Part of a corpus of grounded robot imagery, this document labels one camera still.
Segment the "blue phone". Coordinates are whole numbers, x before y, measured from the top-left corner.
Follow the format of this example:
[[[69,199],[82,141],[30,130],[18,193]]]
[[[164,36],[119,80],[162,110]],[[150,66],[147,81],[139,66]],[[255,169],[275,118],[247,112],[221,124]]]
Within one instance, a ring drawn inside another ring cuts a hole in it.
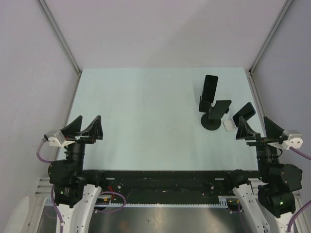
[[[246,121],[256,114],[256,110],[251,102],[246,103],[233,117],[235,126],[239,127],[239,118],[243,117]]]

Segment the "black phone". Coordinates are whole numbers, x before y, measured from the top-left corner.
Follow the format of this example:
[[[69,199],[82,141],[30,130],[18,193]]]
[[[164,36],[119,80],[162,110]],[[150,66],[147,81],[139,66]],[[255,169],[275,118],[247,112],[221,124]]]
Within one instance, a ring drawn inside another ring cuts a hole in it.
[[[227,114],[229,107],[231,105],[231,100],[217,100],[215,105],[212,107],[211,112],[209,113],[210,120],[219,120],[224,114]]]

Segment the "black round base phone stand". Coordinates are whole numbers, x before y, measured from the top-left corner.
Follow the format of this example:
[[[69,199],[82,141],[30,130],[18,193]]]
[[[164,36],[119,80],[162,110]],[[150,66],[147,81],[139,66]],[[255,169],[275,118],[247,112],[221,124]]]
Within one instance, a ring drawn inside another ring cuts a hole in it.
[[[215,130],[219,129],[219,127],[221,126],[221,123],[222,123],[221,119],[210,120],[208,117],[209,117],[209,113],[205,113],[201,117],[201,125],[209,131],[215,131]]]

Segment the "teal phone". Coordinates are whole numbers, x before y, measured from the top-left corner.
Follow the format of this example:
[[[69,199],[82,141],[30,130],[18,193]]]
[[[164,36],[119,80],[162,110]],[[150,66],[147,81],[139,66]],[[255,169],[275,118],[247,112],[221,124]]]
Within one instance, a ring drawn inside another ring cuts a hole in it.
[[[218,83],[218,76],[206,75],[202,91],[202,100],[206,102],[213,102],[216,94]]]

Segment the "black folding phone stand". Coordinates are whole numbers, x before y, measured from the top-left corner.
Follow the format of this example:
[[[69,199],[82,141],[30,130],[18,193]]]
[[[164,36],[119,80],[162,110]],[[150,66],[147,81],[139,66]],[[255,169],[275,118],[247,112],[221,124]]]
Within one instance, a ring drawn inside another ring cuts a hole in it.
[[[212,99],[204,99],[203,96],[200,96],[199,100],[199,112],[201,113],[210,113],[212,111],[212,104],[214,102],[214,98]]]

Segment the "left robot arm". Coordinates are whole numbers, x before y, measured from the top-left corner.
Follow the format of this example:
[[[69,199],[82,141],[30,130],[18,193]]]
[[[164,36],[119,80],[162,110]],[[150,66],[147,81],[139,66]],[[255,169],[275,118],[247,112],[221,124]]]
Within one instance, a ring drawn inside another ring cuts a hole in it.
[[[66,127],[44,136],[50,146],[65,149],[65,158],[50,162],[48,167],[51,200],[61,233],[88,232],[96,199],[107,190],[103,171],[83,169],[86,145],[103,139],[101,116],[96,116],[84,130],[82,119],[78,116]]]

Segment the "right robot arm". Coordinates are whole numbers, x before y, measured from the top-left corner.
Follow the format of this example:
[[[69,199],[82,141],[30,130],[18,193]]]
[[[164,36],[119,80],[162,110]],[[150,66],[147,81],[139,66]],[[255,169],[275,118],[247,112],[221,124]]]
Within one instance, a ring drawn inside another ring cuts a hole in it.
[[[255,132],[244,117],[239,118],[237,140],[245,140],[256,148],[259,180],[255,195],[246,172],[240,169],[225,176],[224,189],[238,199],[238,210],[244,211],[252,233],[289,233],[288,223],[296,206],[294,192],[302,188],[302,170],[292,164],[282,164],[278,151],[299,149],[303,135],[296,130],[286,130],[264,117],[266,137]]]

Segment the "white phone stand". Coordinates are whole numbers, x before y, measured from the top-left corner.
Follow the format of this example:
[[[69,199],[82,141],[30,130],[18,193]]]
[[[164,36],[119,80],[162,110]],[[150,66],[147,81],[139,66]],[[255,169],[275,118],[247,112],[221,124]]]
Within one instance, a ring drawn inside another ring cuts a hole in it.
[[[223,125],[224,125],[225,130],[226,130],[227,132],[236,131],[237,128],[238,128],[238,127],[235,125],[235,122],[233,121],[233,119],[223,121]]]

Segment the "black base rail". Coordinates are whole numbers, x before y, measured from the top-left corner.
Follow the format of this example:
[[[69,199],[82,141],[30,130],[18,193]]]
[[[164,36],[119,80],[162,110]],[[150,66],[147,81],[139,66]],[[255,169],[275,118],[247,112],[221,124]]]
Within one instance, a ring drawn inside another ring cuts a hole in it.
[[[82,175],[104,191],[114,191],[112,204],[207,205],[231,196],[226,171],[84,170]]]

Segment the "left aluminium corner post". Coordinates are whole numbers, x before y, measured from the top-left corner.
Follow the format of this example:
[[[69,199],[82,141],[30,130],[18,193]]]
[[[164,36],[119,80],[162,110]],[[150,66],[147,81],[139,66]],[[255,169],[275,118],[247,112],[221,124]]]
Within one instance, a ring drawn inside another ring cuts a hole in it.
[[[80,78],[82,74],[82,70],[79,68],[79,65],[74,58],[71,49],[63,36],[63,33],[61,32],[60,27],[58,26],[58,23],[56,22],[48,4],[46,3],[45,0],[36,0],[36,3],[41,10],[43,16],[45,17],[47,23],[49,24],[56,40],[58,41],[61,49],[63,50],[64,54],[69,60],[69,63],[71,64],[72,68],[74,69],[75,73],[77,76]]]

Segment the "aluminium corner post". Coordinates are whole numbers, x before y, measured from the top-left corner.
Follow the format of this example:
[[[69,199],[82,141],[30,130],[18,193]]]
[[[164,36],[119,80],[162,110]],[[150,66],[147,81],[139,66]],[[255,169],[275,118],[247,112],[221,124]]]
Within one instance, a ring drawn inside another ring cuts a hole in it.
[[[264,56],[266,50],[268,49],[270,43],[272,42],[275,34],[277,33],[279,27],[281,26],[285,16],[287,15],[289,9],[291,8],[292,4],[295,3],[295,0],[286,0],[278,13],[276,20],[274,21],[271,29],[268,32],[260,50],[258,51],[254,61],[252,62],[248,72],[252,75],[256,70],[259,62],[261,61],[262,57]]]
[[[60,27],[58,26],[58,23],[56,22],[48,4],[46,3],[45,0],[36,0],[36,3],[41,10],[43,16],[45,17],[47,23],[49,24],[56,40],[58,41],[61,49],[63,50],[64,54],[69,60],[69,63],[71,64],[72,68],[74,69],[75,73],[77,76],[80,78],[82,74],[82,70],[79,68],[79,65],[74,58],[71,49],[63,36],[63,33],[61,32]]]

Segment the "right aluminium corner post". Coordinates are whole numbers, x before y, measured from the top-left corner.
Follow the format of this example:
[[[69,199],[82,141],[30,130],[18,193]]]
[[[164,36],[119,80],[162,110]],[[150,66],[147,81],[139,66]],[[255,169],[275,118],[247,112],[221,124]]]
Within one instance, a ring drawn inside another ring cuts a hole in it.
[[[254,61],[252,62],[248,72],[252,75],[256,70],[259,62],[261,61],[262,57],[264,56],[266,50],[268,49],[270,43],[272,42],[275,34],[277,33],[279,27],[281,26],[285,16],[287,15],[289,9],[291,8],[292,4],[295,3],[295,0],[286,0],[278,13],[276,20],[274,21],[271,29],[268,32],[260,50],[258,51]]]

